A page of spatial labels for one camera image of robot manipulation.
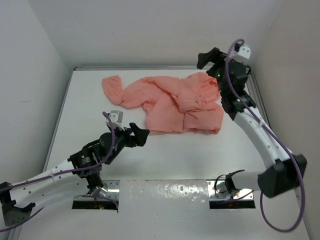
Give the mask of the salmon pink hooded jacket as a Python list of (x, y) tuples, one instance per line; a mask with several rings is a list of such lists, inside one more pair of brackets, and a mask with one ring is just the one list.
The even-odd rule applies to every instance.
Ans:
[(105, 96), (127, 110), (142, 108), (150, 131), (218, 134), (224, 110), (218, 104), (220, 90), (214, 77), (196, 72), (186, 78), (148, 76), (123, 87), (120, 76), (102, 79)]

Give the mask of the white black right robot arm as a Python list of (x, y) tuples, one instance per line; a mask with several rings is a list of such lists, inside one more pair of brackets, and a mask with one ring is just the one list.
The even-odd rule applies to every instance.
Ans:
[(241, 169), (227, 174), (221, 183), (223, 192), (231, 195), (251, 189), (273, 198), (299, 187), (307, 160), (302, 154), (295, 155), (284, 149), (273, 137), (256, 103), (245, 90), (250, 67), (232, 59), (225, 72), (227, 54), (216, 47), (207, 53), (199, 53), (197, 58), (196, 67), (200, 70), (208, 63), (213, 64), (207, 74), (217, 80), (223, 110), (245, 132), (265, 166), (263, 172)]

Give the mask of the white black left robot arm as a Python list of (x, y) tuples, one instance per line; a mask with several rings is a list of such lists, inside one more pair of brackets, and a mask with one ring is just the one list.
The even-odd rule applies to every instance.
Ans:
[(32, 217), (34, 209), (102, 189), (102, 166), (111, 164), (125, 147), (143, 147), (149, 134), (148, 129), (133, 122), (128, 128), (115, 127), (35, 177), (17, 183), (2, 182), (0, 205), (5, 226), (12, 229), (21, 225)]

